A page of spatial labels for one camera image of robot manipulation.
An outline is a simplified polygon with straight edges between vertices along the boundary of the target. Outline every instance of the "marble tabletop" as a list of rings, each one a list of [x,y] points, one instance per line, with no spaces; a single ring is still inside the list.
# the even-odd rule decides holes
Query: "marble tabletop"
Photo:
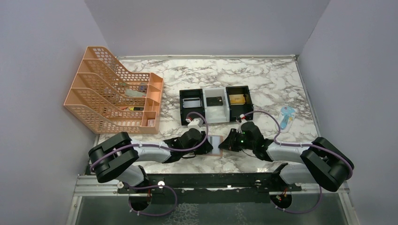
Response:
[[[283,105],[298,109],[288,133],[279,140],[308,142],[317,137],[313,116],[293,59],[169,59],[121,60],[130,71],[153,72],[164,78],[161,103],[160,131],[157,135],[131,135],[142,141],[154,141],[180,136],[187,131],[181,126],[179,90],[247,85],[255,110],[264,110],[275,117]],[[275,123],[266,115],[256,113],[254,123],[264,137],[276,134]],[[211,124],[211,135],[227,137],[237,123]],[[100,135],[98,143],[114,134]],[[282,162],[266,162],[245,153],[223,151],[222,157],[196,156],[170,164],[137,162],[147,173],[254,173],[271,172]]]

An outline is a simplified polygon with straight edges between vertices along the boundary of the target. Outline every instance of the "black card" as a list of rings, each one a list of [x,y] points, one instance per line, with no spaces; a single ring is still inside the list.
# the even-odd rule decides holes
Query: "black card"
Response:
[[[220,97],[207,97],[206,98],[206,103],[207,106],[221,106],[222,104],[222,98]]]

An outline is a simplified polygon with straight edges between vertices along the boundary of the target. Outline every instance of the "gray wall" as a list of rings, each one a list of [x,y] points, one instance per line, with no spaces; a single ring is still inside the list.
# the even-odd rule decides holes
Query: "gray wall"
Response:
[[[117,56],[299,54],[329,0],[85,0]]]
[[[331,0],[299,57],[321,134],[355,164],[361,224],[396,224],[398,1]]]
[[[63,107],[88,45],[83,0],[0,1],[1,224],[66,222],[94,134]]]

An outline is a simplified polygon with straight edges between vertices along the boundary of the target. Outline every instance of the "gold card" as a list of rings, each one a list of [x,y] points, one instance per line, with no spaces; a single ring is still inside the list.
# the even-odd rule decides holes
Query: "gold card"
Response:
[[[243,105],[246,103],[245,95],[230,95],[230,103],[231,105]]]

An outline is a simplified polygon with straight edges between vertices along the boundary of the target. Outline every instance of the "glass panel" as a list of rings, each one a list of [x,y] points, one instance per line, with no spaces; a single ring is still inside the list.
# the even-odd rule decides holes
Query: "glass panel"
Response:
[[[307,210],[314,206],[318,194],[293,196],[290,210]],[[145,212],[162,213],[171,205],[150,205]],[[130,213],[126,196],[83,197],[77,218],[78,225],[162,224],[162,225],[345,225],[348,224],[338,194],[324,194],[318,209],[311,213],[292,215],[263,203],[179,204],[164,217],[137,216]]]

